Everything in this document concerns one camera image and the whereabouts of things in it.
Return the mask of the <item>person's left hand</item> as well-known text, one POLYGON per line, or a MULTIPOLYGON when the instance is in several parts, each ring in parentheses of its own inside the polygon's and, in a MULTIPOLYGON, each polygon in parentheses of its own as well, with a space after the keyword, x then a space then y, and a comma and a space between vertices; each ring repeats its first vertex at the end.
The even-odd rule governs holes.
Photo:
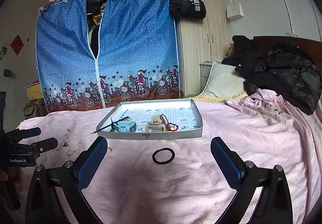
POLYGON ((24 190, 25 174, 20 167, 10 168, 6 172, 0 170, 1 181, 12 181, 17 193, 21 193, 24 190))

